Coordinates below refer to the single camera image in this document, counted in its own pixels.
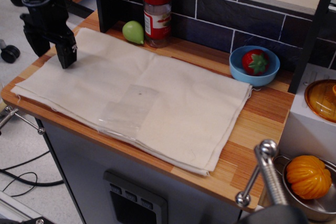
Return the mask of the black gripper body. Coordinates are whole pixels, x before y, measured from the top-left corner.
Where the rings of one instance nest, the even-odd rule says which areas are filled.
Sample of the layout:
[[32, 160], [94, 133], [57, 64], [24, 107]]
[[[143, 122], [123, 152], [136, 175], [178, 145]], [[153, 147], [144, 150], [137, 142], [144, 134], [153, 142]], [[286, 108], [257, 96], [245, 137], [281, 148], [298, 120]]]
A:
[[65, 0], [22, 0], [28, 14], [22, 14], [24, 28], [41, 34], [54, 44], [61, 38], [74, 35], [66, 25], [68, 11]]

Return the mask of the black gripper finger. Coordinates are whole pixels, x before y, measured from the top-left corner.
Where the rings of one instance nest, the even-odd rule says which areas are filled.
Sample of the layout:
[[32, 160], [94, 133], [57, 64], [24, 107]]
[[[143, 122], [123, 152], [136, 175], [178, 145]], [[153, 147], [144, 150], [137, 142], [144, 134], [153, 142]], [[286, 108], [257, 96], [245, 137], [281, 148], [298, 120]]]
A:
[[24, 34], [34, 53], [41, 57], [50, 49], [49, 41], [41, 34], [24, 28]]
[[77, 43], [74, 35], [61, 37], [56, 42], [56, 51], [63, 69], [67, 69], [77, 61]]

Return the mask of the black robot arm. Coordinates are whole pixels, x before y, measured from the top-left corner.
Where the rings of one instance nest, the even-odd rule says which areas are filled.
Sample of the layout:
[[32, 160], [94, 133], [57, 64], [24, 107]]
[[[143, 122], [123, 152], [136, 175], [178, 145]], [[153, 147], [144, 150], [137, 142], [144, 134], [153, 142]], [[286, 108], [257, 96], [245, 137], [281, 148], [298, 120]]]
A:
[[27, 7], [29, 13], [21, 14], [24, 34], [37, 56], [56, 47], [62, 68], [67, 69], [77, 61], [77, 44], [74, 33], [67, 26], [69, 18], [65, 0], [12, 0]]

